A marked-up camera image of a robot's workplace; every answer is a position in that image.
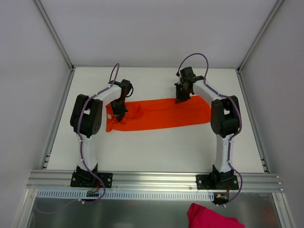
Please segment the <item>orange t-shirt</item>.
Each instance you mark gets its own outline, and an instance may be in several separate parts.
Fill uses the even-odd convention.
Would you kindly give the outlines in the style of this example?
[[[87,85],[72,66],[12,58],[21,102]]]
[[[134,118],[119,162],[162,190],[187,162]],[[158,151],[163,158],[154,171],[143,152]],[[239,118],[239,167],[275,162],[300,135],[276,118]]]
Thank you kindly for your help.
[[[114,117],[111,106],[106,106],[106,131],[129,132],[206,124],[211,120],[211,107],[195,95],[177,103],[174,98],[126,102],[127,113],[121,121]]]

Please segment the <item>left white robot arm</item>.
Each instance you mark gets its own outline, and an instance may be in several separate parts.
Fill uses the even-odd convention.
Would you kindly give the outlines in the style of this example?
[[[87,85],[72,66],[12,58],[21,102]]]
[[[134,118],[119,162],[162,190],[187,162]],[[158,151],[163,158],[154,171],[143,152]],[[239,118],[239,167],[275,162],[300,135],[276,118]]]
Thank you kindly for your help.
[[[106,113],[105,107],[110,105],[114,118],[121,121],[127,113],[125,100],[132,94],[132,83],[124,79],[121,82],[110,81],[106,89],[91,97],[83,94],[77,96],[70,125],[77,134],[80,159],[72,174],[71,187],[112,187],[113,174],[98,171],[96,145],[93,137],[103,126],[106,126],[106,121],[102,120],[103,113]]]

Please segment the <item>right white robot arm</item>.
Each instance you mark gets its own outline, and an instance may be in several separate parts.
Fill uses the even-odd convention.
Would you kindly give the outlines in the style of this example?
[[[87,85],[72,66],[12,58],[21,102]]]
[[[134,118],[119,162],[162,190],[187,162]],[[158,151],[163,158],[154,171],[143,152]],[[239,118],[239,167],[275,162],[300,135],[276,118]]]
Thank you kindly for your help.
[[[232,166],[233,143],[242,130],[239,102],[236,96],[219,93],[204,76],[196,76],[192,67],[179,69],[175,84],[176,100],[185,102],[191,95],[204,99],[211,107],[211,129],[216,135],[216,158],[208,175],[197,175],[199,190],[238,190],[238,178]]]

